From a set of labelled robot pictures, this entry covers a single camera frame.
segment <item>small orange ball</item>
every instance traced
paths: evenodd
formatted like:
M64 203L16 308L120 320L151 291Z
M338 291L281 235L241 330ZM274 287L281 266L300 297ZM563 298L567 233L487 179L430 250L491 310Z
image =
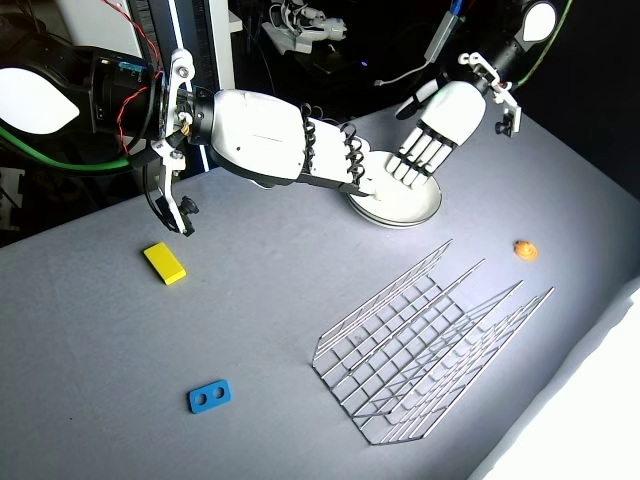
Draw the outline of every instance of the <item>small orange ball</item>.
M536 258L538 258L538 249L536 246L524 240L518 240L513 245L513 251L516 252L519 258L526 262L533 262Z

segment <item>blue rectangular object with holes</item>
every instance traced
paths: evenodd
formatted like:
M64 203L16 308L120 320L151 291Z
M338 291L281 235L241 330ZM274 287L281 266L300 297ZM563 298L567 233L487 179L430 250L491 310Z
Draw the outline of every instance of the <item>blue rectangular object with holes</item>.
M202 413L231 401L231 387L226 380L218 380L189 392L189 406L193 413Z

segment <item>dish rack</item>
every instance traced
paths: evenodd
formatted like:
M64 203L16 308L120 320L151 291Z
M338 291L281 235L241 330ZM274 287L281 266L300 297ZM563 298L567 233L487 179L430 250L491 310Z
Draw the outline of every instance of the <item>dish rack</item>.
M318 340L313 368L372 445L426 437L554 290L498 321L522 281L465 311L450 294L484 260L439 286L430 273L451 242Z

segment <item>table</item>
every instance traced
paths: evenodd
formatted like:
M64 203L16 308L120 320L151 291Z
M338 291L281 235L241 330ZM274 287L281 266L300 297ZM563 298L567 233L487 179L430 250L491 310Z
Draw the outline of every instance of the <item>table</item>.
M140 197L2 249L0 478L466 477L640 261L636 200L530 119L510 140L496 118L438 172L442 208L413 229L217 169L175 187L201 209L190 238ZM414 120L355 124L393 149ZM520 279L511 308L557 290L428 438L371 447L311 369L315 343L449 238L439 282L487 259L461 303ZM512 253L521 238L535 263ZM141 254L159 241L188 271L171 287ZM221 378L232 402L191 414L187 392Z

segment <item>yellow block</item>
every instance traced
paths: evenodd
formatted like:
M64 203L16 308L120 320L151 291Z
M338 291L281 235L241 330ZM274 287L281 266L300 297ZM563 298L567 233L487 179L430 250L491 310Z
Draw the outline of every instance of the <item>yellow block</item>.
M171 253L171 250L164 242L147 248L144 251L144 255L167 285L171 285L187 276L187 271L180 265L178 259Z

